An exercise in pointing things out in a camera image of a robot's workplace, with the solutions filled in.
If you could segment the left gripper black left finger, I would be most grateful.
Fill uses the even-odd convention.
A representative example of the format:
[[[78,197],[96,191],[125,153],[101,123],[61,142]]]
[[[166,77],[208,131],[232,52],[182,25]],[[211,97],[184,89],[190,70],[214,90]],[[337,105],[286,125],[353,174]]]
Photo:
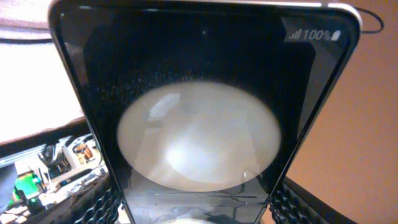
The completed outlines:
[[[104,175],[64,201],[30,218],[32,224],[115,223],[121,196],[113,179]]]

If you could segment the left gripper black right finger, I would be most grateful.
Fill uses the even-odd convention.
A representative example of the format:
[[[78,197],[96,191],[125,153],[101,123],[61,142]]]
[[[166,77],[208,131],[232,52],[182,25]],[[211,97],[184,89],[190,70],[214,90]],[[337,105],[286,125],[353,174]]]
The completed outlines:
[[[278,224],[356,224],[288,177],[273,193],[269,210]]]

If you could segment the black smartphone with white circles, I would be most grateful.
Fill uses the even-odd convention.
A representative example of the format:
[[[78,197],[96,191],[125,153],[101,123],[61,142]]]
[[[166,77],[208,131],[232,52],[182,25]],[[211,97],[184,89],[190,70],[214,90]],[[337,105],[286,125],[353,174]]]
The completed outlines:
[[[48,20],[133,223],[258,223],[363,26],[331,1],[54,1]]]

